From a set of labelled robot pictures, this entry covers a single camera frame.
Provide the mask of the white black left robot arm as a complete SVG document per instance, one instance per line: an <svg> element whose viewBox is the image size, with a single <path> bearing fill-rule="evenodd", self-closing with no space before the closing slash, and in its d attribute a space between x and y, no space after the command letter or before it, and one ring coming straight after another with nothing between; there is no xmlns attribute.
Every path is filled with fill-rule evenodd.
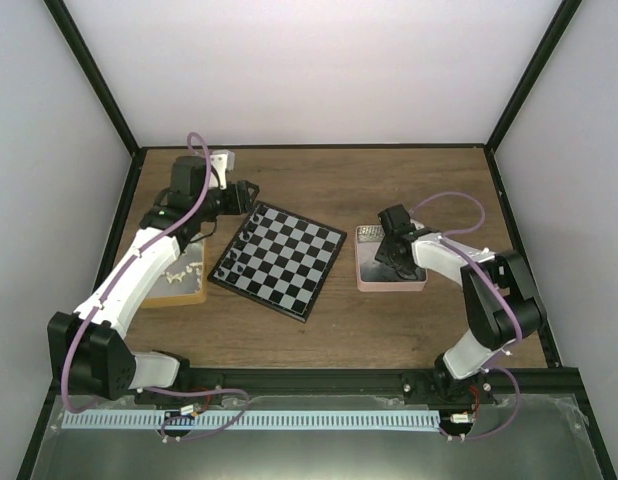
<svg viewBox="0 0 618 480"><path fill-rule="evenodd" d="M246 180L228 181L234 164L229 150L177 158L169 186L142 217L120 262L73 312L51 318L50 360L66 409L79 410L71 393L116 400L130 390L157 387L173 404L192 395L194 381L180 370L181 359L162 352L134 353L125 337L153 285L202 225L252 208L259 188Z"/></svg>

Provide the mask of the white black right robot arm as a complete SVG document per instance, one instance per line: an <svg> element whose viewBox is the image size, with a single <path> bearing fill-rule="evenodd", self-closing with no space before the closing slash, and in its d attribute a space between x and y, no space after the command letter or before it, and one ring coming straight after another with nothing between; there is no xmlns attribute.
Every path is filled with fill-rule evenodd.
<svg viewBox="0 0 618 480"><path fill-rule="evenodd" d="M494 358L539 331L547 312L531 271L515 250L476 249L424 226L402 204L378 214L383 239L375 260L399 278L433 271L462 289L468 330L434 362L433 389L447 403L461 399L469 380Z"/></svg>

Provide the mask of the white chess pieces in tray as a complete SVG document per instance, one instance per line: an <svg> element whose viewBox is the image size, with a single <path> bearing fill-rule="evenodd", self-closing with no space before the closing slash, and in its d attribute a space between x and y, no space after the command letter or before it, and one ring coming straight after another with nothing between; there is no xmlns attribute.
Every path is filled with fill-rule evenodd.
<svg viewBox="0 0 618 480"><path fill-rule="evenodd" d="M187 281L201 285L204 266L203 260L185 260L182 264L170 266L163 276L169 284Z"/></svg>

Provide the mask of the pink rimmed metal tray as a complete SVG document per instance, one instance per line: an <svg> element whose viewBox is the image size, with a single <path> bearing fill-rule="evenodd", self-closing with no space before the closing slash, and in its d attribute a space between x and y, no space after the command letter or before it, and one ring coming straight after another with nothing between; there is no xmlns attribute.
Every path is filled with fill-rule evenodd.
<svg viewBox="0 0 618 480"><path fill-rule="evenodd" d="M401 276L393 268L375 259L384 232L380 225L359 225L355 230L357 288L361 292L422 291L427 273L420 269L414 276Z"/></svg>

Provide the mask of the black and white chessboard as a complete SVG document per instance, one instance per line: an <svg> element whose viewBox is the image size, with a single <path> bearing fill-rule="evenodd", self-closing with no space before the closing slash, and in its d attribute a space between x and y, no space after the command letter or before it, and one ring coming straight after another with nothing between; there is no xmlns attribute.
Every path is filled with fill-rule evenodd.
<svg viewBox="0 0 618 480"><path fill-rule="evenodd" d="M254 215L263 217L259 224ZM248 232L250 238L241 239ZM263 201L255 203L207 280L300 322L306 322L347 234ZM229 252L235 251L234 260ZM234 268L243 266L241 273ZM216 272L221 269L225 276Z"/></svg>

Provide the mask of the orange rimmed metal tray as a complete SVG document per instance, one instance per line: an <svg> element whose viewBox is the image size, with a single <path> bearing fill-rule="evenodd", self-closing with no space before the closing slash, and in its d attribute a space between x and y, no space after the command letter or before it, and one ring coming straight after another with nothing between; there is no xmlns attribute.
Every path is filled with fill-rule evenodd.
<svg viewBox="0 0 618 480"><path fill-rule="evenodd" d="M141 309L202 304L207 299L206 241L189 244L156 280Z"/></svg>

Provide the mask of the black enclosure frame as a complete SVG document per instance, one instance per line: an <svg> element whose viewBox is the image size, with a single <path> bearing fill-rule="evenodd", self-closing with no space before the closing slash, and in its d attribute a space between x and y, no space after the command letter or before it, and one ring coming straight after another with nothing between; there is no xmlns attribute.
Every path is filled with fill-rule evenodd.
<svg viewBox="0 0 618 480"><path fill-rule="evenodd" d="M142 147L138 144L67 4L63 1L48 1L45 6L131 156L122 194L96 275L95 282L101 284L105 276L113 270L119 247L129 236L127 230L131 225L130 218L139 210L138 200L146 195L149 172L157 167L158 157L165 155L168 149L165 146ZM364 152L402 151L409 153L414 151L430 155L434 150L444 150L455 155L460 150L474 151L485 163L480 169L484 180L481 191L486 194L490 203L498 207L497 218L501 224L501 230L508 235L508 244L519 253L523 253L525 246L497 165L496 152L560 44L573 18L577 15L580 6L581 4L578 1L562 1L559 3L486 142L256 145L253 148L256 152L282 151L284 165L294 166L301 174L298 182L291 187L282 185L283 176L280 173L271 171L261 175L260 178L268 189L265 195L266 199L299 207L305 212L320 213L322 218L327 220L342 220L346 214L352 212L353 202L357 198L356 194L362 189L362 181L360 178L352 179L353 190L350 193L338 190L332 180L327 180L324 185L319 185L318 159L315 155L317 152L336 153L343 150L360 155ZM602 438L581 374L577 368L568 367L563 363L549 325L541 327L538 346L542 351L545 367L518 368L515 371L522 382L524 392L528 394L573 394L579 411L588 423L585 432L592 447L596 466L603 478L615 478L616 472ZM318 368L315 365L310 365L304 369L347 368L334 364L329 368Z"/></svg>

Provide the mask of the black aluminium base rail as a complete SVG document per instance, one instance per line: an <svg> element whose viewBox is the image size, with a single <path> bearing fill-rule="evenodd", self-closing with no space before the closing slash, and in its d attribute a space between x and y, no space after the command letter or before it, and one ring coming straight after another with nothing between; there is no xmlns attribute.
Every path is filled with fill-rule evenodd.
<svg viewBox="0 0 618 480"><path fill-rule="evenodd" d="M261 396L396 397L408 404L429 406L483 404L492 400L482 375L464 380L453 389L436 388L431 369L289 369L289 368L185 368L169 389L176 392L210 392L241 389L253 399Z"/></svg>

